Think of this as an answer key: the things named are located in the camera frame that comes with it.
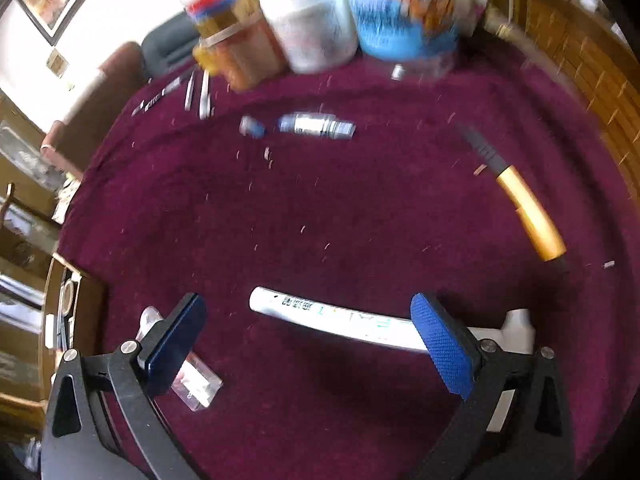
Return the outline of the gold tape red blue lid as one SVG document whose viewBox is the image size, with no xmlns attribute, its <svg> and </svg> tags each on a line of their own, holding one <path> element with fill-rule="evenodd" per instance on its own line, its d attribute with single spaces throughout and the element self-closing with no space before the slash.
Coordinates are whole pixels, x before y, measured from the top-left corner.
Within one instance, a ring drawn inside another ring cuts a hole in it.
<svg viewBox="0 0 640 480">
<path fill-rule="evenodd" d="M 202 38 L 247 20 L 255 13 L 253 0 L 192 0 L 184 12 Z"/>
</svg>

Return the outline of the yellow black pen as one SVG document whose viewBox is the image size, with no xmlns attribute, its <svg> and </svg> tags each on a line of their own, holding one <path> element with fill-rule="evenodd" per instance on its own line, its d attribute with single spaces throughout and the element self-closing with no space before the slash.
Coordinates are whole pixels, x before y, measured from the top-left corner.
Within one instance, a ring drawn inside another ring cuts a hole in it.
<svg viewBox="0 0 640 480">
<path fill-rule="evenodd" d="M 483 159 L 500 188 L 509 197 L 529 241 L 541 260 L 548 262 L 563 257 L 566 246 L 558 228 L 518 170 L 509 164 L 479 131 L 464 125 L 457 125 L 457 128 L 474 152 Z"/>
</svg>

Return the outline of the white thin pen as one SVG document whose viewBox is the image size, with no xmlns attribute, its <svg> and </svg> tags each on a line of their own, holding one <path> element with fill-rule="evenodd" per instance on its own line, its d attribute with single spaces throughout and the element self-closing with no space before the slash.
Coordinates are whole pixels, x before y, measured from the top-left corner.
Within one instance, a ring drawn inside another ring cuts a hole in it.
<svg viewBox="0 0 640 480">
<path fill-rule="evenodd" d="M 188 82 L 186 83 L 186 95 L 184 96 L 183 109 L 188 112 L 192 107 L 194 93 L 195 70 L 190 73 Z"/>
</svg>

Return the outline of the red item plastic package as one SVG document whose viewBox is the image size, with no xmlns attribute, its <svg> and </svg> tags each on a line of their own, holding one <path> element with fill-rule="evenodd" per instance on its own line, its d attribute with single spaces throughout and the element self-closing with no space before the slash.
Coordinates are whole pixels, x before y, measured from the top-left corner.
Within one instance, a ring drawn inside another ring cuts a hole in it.
<svg viewBox="0 0 640 480">
<path fill-rule="evenodd" d="M 153 306 L 146 307 L 139 320 L 136 341 L 141 342 L 151 328 L 163 319 Z M 210 407 L 224 382 L 194 352 L 182 363 L 171 390 L 192 412 Z"/>
</svg>

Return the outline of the white craft knife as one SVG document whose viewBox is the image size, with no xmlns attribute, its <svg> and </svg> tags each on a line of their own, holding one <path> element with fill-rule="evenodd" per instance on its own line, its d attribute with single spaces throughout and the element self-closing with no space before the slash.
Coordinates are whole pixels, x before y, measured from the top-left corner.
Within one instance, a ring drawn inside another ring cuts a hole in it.
<svg viewBox="0 0 640 480">
<path fill-rule="evenodd" d="M 198 101 L 198 118 L 201 120 L 209 118 L 210 113 L 212 112 L 212 101 L 210 100 L 209 94 L 209 81 L 210 73 L 207 70 L 204 70 L 201 83 L 200 100 Z"/>
</svg>

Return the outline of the silver marker pen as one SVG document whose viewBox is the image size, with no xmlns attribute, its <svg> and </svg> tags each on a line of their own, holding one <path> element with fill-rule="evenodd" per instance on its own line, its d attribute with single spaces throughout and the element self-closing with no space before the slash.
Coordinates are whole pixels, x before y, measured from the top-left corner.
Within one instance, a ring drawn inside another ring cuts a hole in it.
<svg viewBox="0 0 640 480">
<path fill-rule="evenodd" d="M 278 120 L 278 128 L 281 132 L 332 140 L 350 140 L 356 132 L 353 122 L 332 114 L 306 112 L 283 115 Z"/>
</svg>

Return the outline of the blue label clear jar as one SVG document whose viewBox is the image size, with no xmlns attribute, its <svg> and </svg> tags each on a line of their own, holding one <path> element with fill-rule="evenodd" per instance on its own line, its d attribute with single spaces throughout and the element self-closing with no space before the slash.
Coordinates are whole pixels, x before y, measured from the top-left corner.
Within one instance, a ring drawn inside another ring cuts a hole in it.
<svg viewBox="0 0 640 480">
<path fill-rule="evenodd" d="M 348 0 L 364 54 L 394 79 L 436 79 L 453 67 L 458 31 L 454 0 Z"/>
</svg>

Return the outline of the white plastic tub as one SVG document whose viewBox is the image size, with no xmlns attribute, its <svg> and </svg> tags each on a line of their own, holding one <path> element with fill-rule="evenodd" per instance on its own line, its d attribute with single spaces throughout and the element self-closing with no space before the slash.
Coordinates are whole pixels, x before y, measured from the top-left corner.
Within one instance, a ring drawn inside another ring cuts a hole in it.
<svg viewBox="0 0 640 480">
<path fill-rule="evenodd" d="M 294 73 L 322 73 L 356 54 L 358 37 L 347 0 L 258 2 Z"/>
</svg>

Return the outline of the brown label jar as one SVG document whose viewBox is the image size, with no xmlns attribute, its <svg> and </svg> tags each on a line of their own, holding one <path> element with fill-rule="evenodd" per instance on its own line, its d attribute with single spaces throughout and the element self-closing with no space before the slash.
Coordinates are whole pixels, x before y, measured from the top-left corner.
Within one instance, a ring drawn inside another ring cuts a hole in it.
<svg viewBox="0 0 640 480">
<path fill-rule="evenodd" d="M 203 70 L 223 76 L 235 92 L 253 89 L 288 69 L 280 44 L 261 13 L 201 39 L 192 53 Z"/>
</svg>

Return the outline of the purple tablecloth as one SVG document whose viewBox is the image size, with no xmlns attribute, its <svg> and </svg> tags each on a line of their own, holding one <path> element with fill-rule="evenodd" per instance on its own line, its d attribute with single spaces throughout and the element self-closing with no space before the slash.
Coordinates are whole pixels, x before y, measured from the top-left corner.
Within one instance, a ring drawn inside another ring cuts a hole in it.
<svg viewBox="0 0 640 480">
<path fill-rule="evenodd" d="M 207 410 L 160 406 L 213 479 L 398 479 L 459 400 L 431 360 L 254 313 L 257 286 L 407 316 L 432 292 L 471 326 L 529 310 L 555 351 L 576 465 L 604 450 L 639 385 L 639 211 L 582 106 L 517 50 L 469 42 L 432 84 L 358 58 L 237 94 L 210 85 L 201 120 L 175 92 L 124 110 L 68 210 L 60 251 L 106 284 L 103 347 L 146 306 L 207 304 L 196 351 L 224 382 Z M 297 112 L 353 122 L 350 140 L 281 132 Z M 250 116 L 262 139 L 242 136 Z M 509 197 L 457 125 L 513 165 L 558 228 L 542 261 Z"/>
</svg>

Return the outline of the white tube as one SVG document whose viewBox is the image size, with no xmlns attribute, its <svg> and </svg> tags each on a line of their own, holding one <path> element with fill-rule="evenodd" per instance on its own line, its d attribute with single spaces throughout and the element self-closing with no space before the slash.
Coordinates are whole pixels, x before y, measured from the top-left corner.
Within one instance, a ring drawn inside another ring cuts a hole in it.
<svg viewBox="0 0 640 480">
<path fill-rule="evenodd" d="M 248 305 L 254 312 L 319 332 L 386 348 L 427 352 L 426 345 L 408 318 L 322 304 L 265 287 L 253 289 Z M 525 309 L 509 311 L 501 328 L 472 327 L 470 332 L 478 340 L 495 341 L 504 351 L 533 352 L 535 331 Z"/>
</svg>

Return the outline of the black leather sofa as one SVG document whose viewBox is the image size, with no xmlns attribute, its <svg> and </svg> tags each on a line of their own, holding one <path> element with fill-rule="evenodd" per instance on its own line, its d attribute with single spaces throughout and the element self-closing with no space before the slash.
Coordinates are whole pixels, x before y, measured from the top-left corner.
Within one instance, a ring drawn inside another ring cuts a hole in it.
<svg viewBox="0 0 640 480">
<path fill-rule="evenodd" d="M 192 49 L 200 40 L 189 15 L 182 11 L 151 30 L 143 39 L 141 51 L 151 78 L 164 76 L 193 60 Z"/>
</svg>

